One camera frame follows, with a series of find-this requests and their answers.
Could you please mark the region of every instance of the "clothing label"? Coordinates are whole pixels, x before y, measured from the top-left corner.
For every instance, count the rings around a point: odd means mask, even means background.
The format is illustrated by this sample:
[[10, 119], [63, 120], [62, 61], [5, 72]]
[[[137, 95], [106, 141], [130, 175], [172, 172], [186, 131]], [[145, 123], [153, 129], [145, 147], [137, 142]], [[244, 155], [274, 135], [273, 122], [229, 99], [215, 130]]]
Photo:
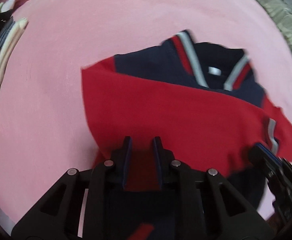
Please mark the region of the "clothing label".
[[212, 75], [220, 76], [221, 70], [219, 68], [215, 68], [215, 67], [208, 67], [208, 73], [212, 74]]

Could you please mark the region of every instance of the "metal screw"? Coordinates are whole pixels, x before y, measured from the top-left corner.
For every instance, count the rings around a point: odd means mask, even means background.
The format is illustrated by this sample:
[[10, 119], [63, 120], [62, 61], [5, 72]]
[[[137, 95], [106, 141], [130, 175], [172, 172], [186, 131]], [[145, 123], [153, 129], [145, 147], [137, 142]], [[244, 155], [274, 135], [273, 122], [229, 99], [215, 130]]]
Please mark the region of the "metal screw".
[[211, 175], [211, 176], [215, 176], [215, 175], [218, 174], [218, 171], [216, 171], [215, 169], [209, 169], [209, 170], [208, 170], [208, 173], [209, 173], [209, 175]]
[[114, 162], [112, 160], [106, 160], [106, 161], [104, 161], [104, 165], [106, 167], [111, 167], [111, 166], [113, 166], [113, 164], [114, 164]]
[[67, 171], [67, 174], [70, 176], [75, 175], [76, 173], [77, 173], [77, 170], [74, 168], [71, 168]]
[[171, 164], [172, 164], [172, 166], [174, 166], [174, 167], [178, 167], [178, 166], [181, 165], [181, 162], [180, 162], [179, 160], [173, 160], [173, 161], [171, 162]]

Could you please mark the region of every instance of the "red fabric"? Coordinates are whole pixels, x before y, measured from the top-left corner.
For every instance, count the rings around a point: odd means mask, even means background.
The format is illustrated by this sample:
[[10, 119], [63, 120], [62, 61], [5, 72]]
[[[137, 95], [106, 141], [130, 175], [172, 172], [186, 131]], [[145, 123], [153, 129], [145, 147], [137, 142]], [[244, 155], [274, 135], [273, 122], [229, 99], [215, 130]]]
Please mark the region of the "red fabric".
[[113, 62], [108, 58], [82, 70], [83, 99], [88, 126], [105, 158], [125, 136], [132, 137], [132, 180], [147, 184], [154, 178], [153, 168], [146, 167], [153, 165], [155, 136], [193, 169], [213, 167], [229, 176], [249, 165], [247, 151], [255, 143], [266, 145], [269, 118], [277, 121], [279, 156], [292, 161], [292, 125], [268, 99], [261, 109], [222, 93], [115, 73]]
[[153, 225], [142, 223], [127, 240], [146, 240], [153, 230]]
[[183, 44], [181, 43], [181, 40], [177, 36], [173, 36], [171, 40], [175, 45], [175, 48], [177, 50], [178, 56], [181, 60], [184, 69], [188, 72], [188, 74], [193, 75], [193, 69], [191, 68], [191, 65], [189, 63], [187, 54], [185, 52]]
[[251, 67], [249, 63], [247, 63], [244, 68], [241, 70], [240, 74], [238, 75], [236, 81], [233, 84], [233, 89], [239, 89], [240, 85], [244, 81], [245, 77], [247, 76], [249, 70], [251, 70]]

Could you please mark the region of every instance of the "gray stripe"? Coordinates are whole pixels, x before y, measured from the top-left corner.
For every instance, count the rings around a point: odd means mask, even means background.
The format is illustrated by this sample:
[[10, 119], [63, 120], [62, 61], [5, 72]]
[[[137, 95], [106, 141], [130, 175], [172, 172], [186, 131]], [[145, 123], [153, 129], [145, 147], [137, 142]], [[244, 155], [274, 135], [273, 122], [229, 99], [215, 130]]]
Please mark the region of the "gray stripe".
[[270, 138], [270, 142], [272, 144], [271, 146], [271, 152], [273, 154], [277, 154], [278, 152], [278, 143], [276, 142], [273, 133], [275, 131], [275, 126], [276, 126], [276, 121], [274, 119], [269, 118], [269, 123], [268, 123], [268, 136]]
[[241, 73], [244, 66], [249, 61], [248, 57], [244, 55], [238, 63], [233, 68], [233, 71], [230, 73], [229, 77], [227, 78], [226, 82], [224, 83], [224, 89], [228, 91], [233, 91], [233, 84], [238, 78], [239, 74]]
[[190, 41], [188, 35], [184, 32], [177, 33], [177, 36], [180, 38], [184, 49], [186, 51], [187, 57], [189, 59], [191, 68], [193, 69], [193, 74], [197, 83], [203, 87], [208, 87], [207, 82], [204, 78], [197, 54], [193, 48], [193, 44]]

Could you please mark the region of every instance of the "table surface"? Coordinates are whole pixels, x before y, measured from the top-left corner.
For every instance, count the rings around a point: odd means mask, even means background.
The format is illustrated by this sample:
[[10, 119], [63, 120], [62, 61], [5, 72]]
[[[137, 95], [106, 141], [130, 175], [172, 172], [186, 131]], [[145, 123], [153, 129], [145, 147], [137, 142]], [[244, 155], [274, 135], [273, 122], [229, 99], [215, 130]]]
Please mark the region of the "table surface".
[[[15, 222], [98, 149], [85, 120], [82, 67], [159, 44], [185, 28], [198, 42], [247, 49], [257, 81], [292, 123], [292, 54], [255, 0], [30, 0], [29, 25], [0, 91], [0, 208]], [[272, 212], [267, 195], [260, 210]]]

